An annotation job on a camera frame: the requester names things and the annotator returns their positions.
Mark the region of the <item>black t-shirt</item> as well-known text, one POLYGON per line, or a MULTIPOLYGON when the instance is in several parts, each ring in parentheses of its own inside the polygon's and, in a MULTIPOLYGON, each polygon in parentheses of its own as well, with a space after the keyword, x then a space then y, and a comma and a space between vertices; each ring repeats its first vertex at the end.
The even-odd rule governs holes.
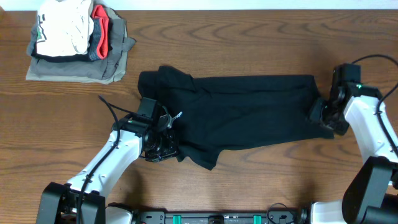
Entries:
POLYGON ((312 75, 195 78, 161 66, 142 72, 137 88, 174 118, 177 160, 208 170, 224 150, 334 136, 308 118, 320 96, 312 75))

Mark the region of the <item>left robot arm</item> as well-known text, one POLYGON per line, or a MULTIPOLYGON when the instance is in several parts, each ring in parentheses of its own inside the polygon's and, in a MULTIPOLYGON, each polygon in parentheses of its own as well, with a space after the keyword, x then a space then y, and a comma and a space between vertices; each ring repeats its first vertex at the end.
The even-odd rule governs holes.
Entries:
POLYGON ((106 199, 124 171, 138 159, 160 162, 176 153, 173 119, 116 122, 109 139, 89 164, 65 184, 44 189, 37 223, 137 223, 133 210, 107 205, 106 199))

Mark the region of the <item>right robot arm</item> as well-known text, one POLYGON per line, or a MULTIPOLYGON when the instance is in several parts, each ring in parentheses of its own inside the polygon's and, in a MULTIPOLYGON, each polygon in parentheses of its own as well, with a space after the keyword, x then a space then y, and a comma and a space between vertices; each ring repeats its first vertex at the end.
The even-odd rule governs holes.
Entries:
POLYGON ((397 223, 397 135, 377 88, 346 82, 334 85, 322 121, 338 134, 354 132, 363 166, 341 200, 315 202, 309 223, 397 223))

